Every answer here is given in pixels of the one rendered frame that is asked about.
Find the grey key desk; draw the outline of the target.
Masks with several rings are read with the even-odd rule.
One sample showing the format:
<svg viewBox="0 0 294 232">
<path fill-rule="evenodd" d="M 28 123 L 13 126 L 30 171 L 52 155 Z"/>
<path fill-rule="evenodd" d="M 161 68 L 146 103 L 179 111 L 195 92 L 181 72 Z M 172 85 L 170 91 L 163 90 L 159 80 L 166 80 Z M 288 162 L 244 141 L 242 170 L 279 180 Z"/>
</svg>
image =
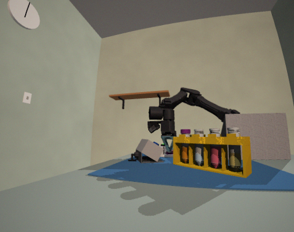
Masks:
<svg viewBox="0 0 294 232">
<path fill-rule="evenodd" d="M 136 148 L 136 152 L 131 154 L 131 160 L 128 161 L 136 161 L 133 160 L 134 156 L 140 163 L 163 163 L 164 161 L 159 159 L 163 150 L 164 149 L 160 147 L 158 143 L 152 142 L 149 139 L 141 139 Z M 142 154 L 148 157 L 142 157 Z"/>
</svg>

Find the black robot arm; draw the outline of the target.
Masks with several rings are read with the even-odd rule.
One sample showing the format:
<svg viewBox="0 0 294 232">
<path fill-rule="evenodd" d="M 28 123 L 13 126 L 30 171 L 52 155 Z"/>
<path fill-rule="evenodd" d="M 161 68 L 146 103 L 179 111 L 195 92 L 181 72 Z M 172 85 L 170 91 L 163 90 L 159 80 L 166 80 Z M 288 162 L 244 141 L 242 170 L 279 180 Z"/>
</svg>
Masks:
<svg viewBox="0 0 294 232">
<path fill-rule="evenodd" d="M 190 93 L 187 97 L 187 92 Z M 166 121 L 148 121 L 148 130 L 150 133 L 158 130 L 161 124 L 161 131 L 168 131 L 168 119 L 174 120 L 174 108 L 180 103 L 186 103 L 190 106 L 201 107 L 213 115 L 217 116 L 222 122 L 225 114 L 240 114 L 237 110 L 220 107 L 201 96 L 198 90 L 182 87 L 180 92 L 171 98 L 164 98 L 161 106 L 149 107 L 149 119 L 162 119 Z M 170 110 L 171 109 L 171 110 Z M 163 113 L 162 113 L 163 112 Z"/>
</svg>

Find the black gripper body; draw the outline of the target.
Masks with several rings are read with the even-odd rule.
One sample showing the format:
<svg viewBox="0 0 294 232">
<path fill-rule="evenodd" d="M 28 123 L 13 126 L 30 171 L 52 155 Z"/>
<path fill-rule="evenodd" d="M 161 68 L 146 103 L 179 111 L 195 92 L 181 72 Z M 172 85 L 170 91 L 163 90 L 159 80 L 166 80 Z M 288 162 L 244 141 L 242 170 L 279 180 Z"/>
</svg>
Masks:
<svg viewBox="0 0 294 232">
<path fill-rule="evenodd" d="M 168 129 L 169 129 L 168 131 L 161 131 L 161 134 L 162 134 L 161 136 L 176 136 L 174 120 L 170 121 L 168 119 Z"/>
</svg>

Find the blue flat mat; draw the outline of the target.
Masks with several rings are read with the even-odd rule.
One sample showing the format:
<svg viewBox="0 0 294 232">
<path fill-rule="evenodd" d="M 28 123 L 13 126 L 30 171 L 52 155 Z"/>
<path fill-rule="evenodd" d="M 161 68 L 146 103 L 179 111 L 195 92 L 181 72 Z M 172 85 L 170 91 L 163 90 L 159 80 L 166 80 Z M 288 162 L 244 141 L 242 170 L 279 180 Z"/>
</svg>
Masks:
<svg viewBox="0 0 294 232">
<path fill-rule="evenodd" d="M 234 189 L 252 191 L 294 191 L 294 174 L 251 161 L 252 173 L 237 177 L 173 164 L 173 157 L 160 157 L 163 163 L 140 163 L 126 159 L 88 175 L 115 180 L 177 187 Z"/>
</svg>

